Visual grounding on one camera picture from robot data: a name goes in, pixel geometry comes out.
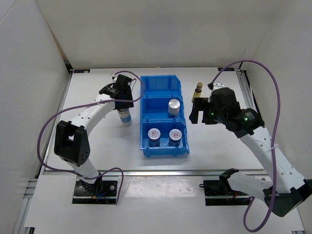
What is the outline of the brown yellow-label bottle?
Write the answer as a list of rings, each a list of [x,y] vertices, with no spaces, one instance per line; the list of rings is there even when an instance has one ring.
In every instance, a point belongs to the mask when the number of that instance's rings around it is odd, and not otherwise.
[[[203,86],[203,84],[201,82],[197,83],[195,91],[193,93],[192,102],[194,101],[195,98],[201,97],[202,86]]]

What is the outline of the silver-lid blue-label jar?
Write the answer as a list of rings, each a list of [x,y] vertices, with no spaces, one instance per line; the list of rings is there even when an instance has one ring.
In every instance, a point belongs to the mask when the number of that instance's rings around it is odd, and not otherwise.
[[[130,126],[132,124],[132,118],[129,108],[118,110],[119,118],[124,126]]]
[[[178,99],[171,99],[168,103],[168,118],[176,118],[179,115],[180,101]]]

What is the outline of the white-lid spice jar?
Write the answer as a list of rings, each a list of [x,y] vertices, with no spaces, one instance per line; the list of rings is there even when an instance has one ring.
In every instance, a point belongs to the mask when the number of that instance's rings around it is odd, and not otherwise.
[[[169,146],[179,146],[182,139],[182,132],[179,129],[172,129],[169,132]]]
[[[150,147],[159,147],[160,146],[160,137],[161,137],[160,130],[157,128],[151,128],[148,131],[149,146]]]

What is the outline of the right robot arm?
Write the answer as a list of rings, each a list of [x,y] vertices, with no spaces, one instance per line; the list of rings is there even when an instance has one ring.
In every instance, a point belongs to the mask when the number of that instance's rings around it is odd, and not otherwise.
[[[219,190],[230,195],[243,192],[273,204],[272,212],[284,217],[312,194],[312,181],[304,178],[287,160],[265,126],[260,115],[253,109],[242,109],[232,89],[213,90],[210,97],[193,100],[191,123],[198,122],[198,113],[203,112],[202,123],[223,124],[233,132],[261,163],[271,181],[263,181],[231,168],[219,176]]]

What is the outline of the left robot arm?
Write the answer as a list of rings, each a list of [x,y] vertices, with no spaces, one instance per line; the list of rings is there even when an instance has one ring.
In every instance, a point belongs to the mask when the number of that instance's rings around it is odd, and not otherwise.
[[[101,181],[95,179],[99,175],[89,159],[90,145],[88,136],[94,127],[111,111],[118,112],[125,126],[132,124],[129,109],[132,102],[132,79],[125,75],[117,75],[113,82],[104,86],[95,100],[94,105],[84,109],[70,121],[60,121],[56,128],[54,153],[66,161],[80,178],[86,182],[85,189],[91,195],[102,190]]]

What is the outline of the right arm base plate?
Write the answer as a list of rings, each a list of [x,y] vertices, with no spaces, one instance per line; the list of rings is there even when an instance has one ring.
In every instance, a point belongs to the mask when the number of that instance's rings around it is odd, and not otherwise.
[[[206,206],[248,206],[251,201],[243,192],[225,191],[217,180],[204,180],[199,187],[204,190]]]

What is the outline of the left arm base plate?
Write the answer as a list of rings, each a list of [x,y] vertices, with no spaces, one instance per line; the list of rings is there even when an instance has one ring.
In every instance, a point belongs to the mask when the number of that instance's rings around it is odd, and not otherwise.
[[[76,180],[72,204],[116,205],[123,182],[123,178],[107,180],[104,177],[96,179],[94,184]]]

